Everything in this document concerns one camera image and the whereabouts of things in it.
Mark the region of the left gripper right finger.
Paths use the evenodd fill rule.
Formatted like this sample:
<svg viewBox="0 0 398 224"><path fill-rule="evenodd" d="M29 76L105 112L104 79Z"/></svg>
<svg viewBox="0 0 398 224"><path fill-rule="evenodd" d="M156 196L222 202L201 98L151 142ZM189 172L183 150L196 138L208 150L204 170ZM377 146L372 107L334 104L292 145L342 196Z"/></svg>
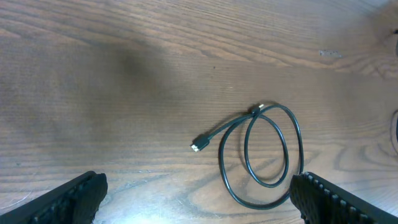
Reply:
<svg viewBox="0 0 398 224"><path fill-rule="evenodd" d="M290 200L309 224L397 223L397 217L312 172L294 175Z"/></svg>

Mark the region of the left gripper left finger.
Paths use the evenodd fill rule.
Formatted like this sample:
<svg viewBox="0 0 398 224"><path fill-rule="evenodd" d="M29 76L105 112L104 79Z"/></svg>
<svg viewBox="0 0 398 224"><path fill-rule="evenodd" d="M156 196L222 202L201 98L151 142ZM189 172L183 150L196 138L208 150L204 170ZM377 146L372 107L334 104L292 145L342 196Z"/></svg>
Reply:
<svg viewBox="0 0 398 224"><path fill-rule="evenodd" d="M106 175L88 171L1 215L1 223L92 223L107 191Z"/></svg>

